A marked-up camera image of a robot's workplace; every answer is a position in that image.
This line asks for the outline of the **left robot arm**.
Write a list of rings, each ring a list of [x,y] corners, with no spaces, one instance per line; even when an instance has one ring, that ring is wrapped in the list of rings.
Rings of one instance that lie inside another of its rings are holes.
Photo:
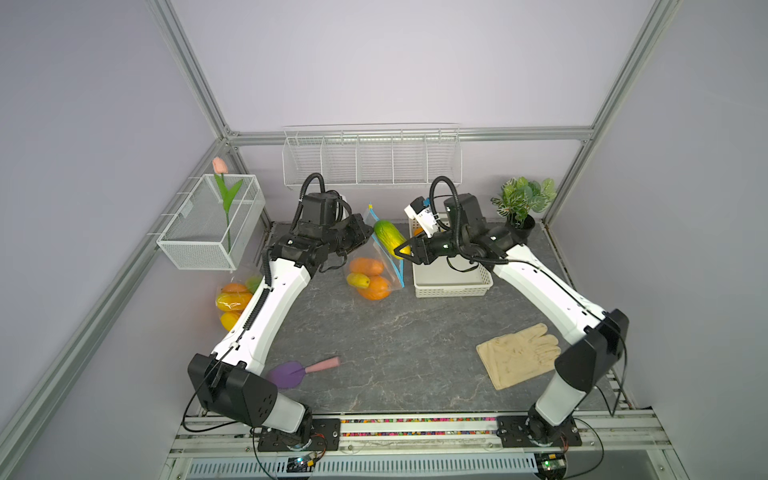
[[[241,318],[211,353],[190,361],[195,400],[235,423],[306,437],[310,410],[264,376],[268,353],[291,306],[328,258],[346,257],[372,233],[337,191],[303,194],[289,232],[266,248],[263,278]]]

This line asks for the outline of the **small yellow mango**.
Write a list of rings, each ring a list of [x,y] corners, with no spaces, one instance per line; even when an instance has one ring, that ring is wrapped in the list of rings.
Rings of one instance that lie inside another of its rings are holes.
[[[356,289],[367,289],[371,278],[362,273],[350,273],[346,277],[347,284]]]

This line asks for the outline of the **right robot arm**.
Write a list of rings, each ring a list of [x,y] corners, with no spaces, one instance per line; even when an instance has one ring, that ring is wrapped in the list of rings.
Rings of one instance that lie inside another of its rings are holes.
[[[548,269],[512,223],[490,225],[471,194],[444,202],[440,219],[432,200],[419,196],[404,211],[421,232],[395,245],[413,264],[461,257],[481,265],[521,292],[557,328],[568,348],[538,326],[480,346],[491,372],[525,376],[537,368],[554,373],[528,413],[527,426],[538,441],[558,431],[616,363],[626,355],[629,320],[587,300]]]

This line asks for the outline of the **spare clear zip-top bag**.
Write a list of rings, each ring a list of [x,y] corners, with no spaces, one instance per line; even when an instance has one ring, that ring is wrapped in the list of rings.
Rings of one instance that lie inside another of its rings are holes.
[[[384,249],[384,247],[381,245],[381,243],[379,242],[379,240],[377,239],[374,233],[375,223],[378,220],[384,220],[384,219],[380,218],[376,214],[373,205],[369,204],[367,211],[363,215],[363,220],[367,226],[371,226],[373,228],[373,233],[370,239],[362,247],[356,249],[348,256],[348,261],[344,266],[345,276],[347,277],[347,275],[351,273],[349,271],[349,263],[354,258],[366,257],[366,258],[377,259],[382,261],[384,264],[384,272],[380,276],[386,278],[390,282],[391,294],[395,291],[403,289],[405,287],[404,260],[400,259],[399,257],[398,258],[392,257]]]

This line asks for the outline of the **yellow green mango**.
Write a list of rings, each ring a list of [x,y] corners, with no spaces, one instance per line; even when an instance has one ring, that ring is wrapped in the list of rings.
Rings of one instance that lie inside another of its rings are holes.
[[[384,249],[394,258],[398,258],[396,249],[406,242],[405,237],[397,227],[387,220],[378,220],[374,225],[374,233]]]

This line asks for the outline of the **clear zip-top bag blue zipper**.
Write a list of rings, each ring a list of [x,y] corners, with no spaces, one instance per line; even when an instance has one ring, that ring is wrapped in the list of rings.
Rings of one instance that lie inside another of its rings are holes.
[[[246,270],[235,273],[221,286],[215,297],[215,307],[223,328],[230,332],[240,320],[263,279],[261,273]]]

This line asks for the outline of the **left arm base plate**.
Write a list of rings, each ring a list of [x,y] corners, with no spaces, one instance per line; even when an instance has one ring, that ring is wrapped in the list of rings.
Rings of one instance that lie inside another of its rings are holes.
[[[337,451],[341,440],[338,417],[313,418],[294,433],[271,429],[262,433],[257,443],[259,452]]]

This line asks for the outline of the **large orange mango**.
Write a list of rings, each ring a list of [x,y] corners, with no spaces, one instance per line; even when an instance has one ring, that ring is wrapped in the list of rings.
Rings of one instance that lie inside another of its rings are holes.
[[[222,293],[249,293],[248,287],[241,283],[229,283],[221,288]]]

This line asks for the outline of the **orange mango top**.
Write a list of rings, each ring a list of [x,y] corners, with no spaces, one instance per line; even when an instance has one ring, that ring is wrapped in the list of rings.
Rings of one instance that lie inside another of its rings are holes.
[[[349,263],[349,271],[368,277],[380,276],[384,272],[384,264],[377,259],[357,257]]]

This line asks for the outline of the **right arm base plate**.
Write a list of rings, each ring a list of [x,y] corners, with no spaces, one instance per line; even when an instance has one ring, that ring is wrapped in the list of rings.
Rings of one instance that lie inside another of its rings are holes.
[[[552,426],[545,420],[527,414],[497,417],[497,437],[503,448],[525,447],[578,447],[582,445],[581,435],[575,419],[568,416],[564,422]]]

